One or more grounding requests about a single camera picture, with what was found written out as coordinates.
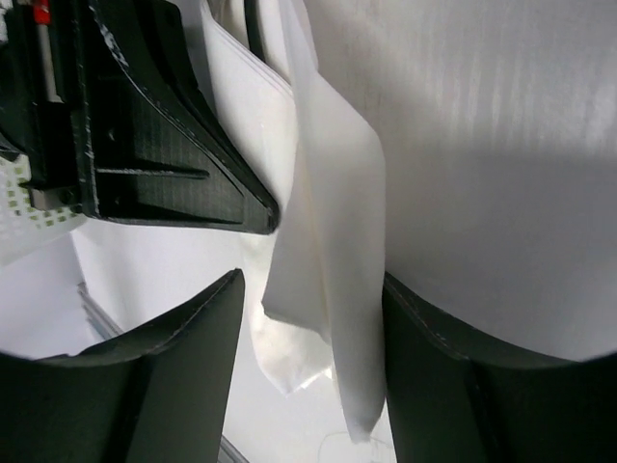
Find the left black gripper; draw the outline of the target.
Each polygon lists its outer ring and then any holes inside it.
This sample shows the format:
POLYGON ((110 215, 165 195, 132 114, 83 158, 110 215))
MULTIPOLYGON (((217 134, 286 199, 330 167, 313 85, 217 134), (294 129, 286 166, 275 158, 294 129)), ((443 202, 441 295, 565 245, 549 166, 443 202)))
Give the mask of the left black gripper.
POLYGON ((78 80, 74 6, 11 1, 1 13, 1 157, 27 157, 20 185, 31 206, 125 225, 273 232, 279 206, 203 97, 179 8, 81 2, 78 80), (78 172, 72 117, 82 102, 78 172))

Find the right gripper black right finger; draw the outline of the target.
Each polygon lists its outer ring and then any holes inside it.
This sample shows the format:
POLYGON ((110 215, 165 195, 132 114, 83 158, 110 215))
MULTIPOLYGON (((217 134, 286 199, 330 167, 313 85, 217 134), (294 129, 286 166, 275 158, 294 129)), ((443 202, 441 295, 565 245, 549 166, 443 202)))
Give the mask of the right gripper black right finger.
POLYGON ((575 362, 499 340, 392 276, 387 406, 400 462, 612 462, 616 357, 575 362))

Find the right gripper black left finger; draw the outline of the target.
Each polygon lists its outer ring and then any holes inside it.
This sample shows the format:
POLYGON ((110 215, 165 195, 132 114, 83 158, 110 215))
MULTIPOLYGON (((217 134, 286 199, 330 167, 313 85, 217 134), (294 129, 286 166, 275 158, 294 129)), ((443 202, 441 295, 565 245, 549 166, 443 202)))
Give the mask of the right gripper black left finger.
POLYGON ((5 462, 213 462, 242 321, 232 270, 75 356, 1 358, 5 462))

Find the white paper napkin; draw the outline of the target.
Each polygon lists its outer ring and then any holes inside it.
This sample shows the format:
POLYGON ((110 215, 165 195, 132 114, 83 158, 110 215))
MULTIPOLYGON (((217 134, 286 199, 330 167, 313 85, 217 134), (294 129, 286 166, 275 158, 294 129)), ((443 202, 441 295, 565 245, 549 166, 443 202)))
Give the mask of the white paper napkin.
POLYGON ((258 3, 262 56, 244 13, 201 3, 217 114, 281 208, 272 233, 239 236, 254 354, 286 395, 330 374, 363 443, 385 401, 383 150, 321 75, 303 2, 258 3))

